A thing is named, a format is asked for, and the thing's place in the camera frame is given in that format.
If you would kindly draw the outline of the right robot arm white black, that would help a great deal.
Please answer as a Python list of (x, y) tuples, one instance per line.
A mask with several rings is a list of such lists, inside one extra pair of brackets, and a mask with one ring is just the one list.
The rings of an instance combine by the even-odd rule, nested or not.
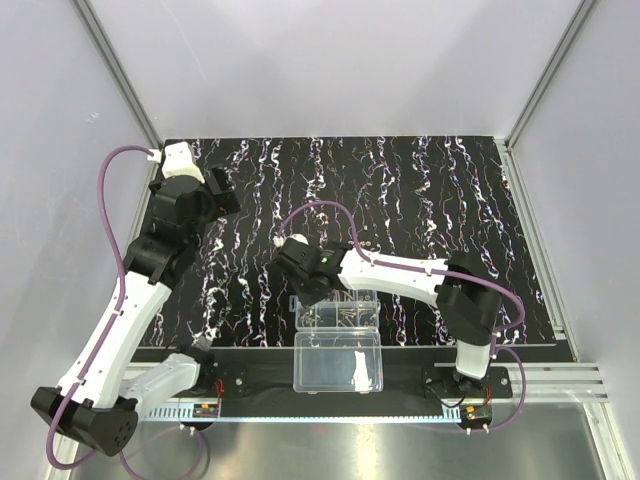
[(302, 235), (278, 237), (275, 245), (273, 263), (306, 307), (337, 291), (370, 290), (437, 309), (456, 342), (453, 384), (465, 394), (486, 386), (502, 297), (465, 257), (420, 260), (339, 242), (320, 248)]

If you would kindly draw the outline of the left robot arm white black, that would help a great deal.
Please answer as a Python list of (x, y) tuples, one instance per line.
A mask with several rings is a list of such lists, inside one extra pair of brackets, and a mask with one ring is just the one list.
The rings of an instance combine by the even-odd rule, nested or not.
[(119, 454), (141, 416), (174, 395), (216, 386), (209, 342), (183, 345), (137, 377), (124, 378), (148, 325), (195, 262), (208, 226), (239, 212), (227, 174), (166, 176), (150, 186), (149, 224), (129, 245), (125, 276), (87, 345), (54, 386), (36, 389), (31, 408), (51, 432), (105, 456)]

